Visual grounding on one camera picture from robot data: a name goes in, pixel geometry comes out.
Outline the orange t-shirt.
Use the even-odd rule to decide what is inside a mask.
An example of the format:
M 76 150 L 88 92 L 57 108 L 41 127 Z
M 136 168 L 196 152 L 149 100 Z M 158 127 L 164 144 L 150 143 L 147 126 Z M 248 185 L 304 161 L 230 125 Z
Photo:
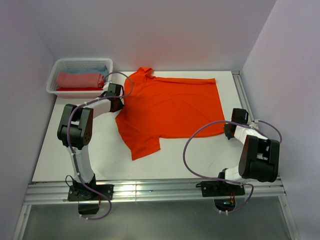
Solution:
M 159 151 L 161 138 L 189 138 L 210 122 L 214 125 L 196 137 L 224 132 L 225 116 L 214 78 L 158 77 L 152 68 L 140 67 L 125 80 L 124 92 L 124 107 L 115 121 L 133 161 Z

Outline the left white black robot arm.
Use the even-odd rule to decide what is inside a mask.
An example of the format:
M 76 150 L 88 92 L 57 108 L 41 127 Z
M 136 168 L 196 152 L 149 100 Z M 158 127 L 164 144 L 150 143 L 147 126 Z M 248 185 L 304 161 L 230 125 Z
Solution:
M 124 107 L 124 87 L 110 83 L 96 99 L 80 105 L 64 106 L 57 129 L 57 138 L 68 150 L 74 177 L 71 191 L 86 200 L 96 197 L 98 188 L 89 157 L 89 143 L 92 139 L 94 118 L 115 113 Z

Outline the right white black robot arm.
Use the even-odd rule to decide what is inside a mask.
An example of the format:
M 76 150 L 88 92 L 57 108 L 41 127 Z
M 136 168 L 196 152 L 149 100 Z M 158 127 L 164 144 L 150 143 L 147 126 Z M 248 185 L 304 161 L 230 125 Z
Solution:
M 227 195 L 236 183 L 250 180 L 273 183 L 278 177 L 280 142 L 264 136 L 255 122 L 249 122 L 249 113 L 242 108 L 232 110 L 231 122 L 224 124 L 223 129 L 228 140 L 238 140 L 243 148 L 238 165 L 218 174 L 217 191 Z

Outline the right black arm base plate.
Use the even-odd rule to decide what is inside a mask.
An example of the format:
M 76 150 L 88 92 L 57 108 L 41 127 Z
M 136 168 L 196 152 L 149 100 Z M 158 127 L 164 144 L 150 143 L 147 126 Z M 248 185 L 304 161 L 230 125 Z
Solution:
M 195 187 L 201 189 L 203 197 L 235 197 L 245 195 L 243 187 L 217 180 L 201 181 Z

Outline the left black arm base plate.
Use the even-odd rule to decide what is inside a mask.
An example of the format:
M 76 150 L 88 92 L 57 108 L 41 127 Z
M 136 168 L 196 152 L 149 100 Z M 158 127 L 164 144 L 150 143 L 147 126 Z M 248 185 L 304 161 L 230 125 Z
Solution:
M 113 184 L 99 184 L 94 187 L 95 191 L 105 195 L 110 200 L 113 198 L 114 193 L 114 185 Z M 92 192 L 82 186 L 80 189 L 74 188 L 71 186 L 69 188 L 69 193 L 67 200 L 69 202 L 84 202 L 84 201 L 98 201 L 104 200 L 102 196 L 99 194 Z

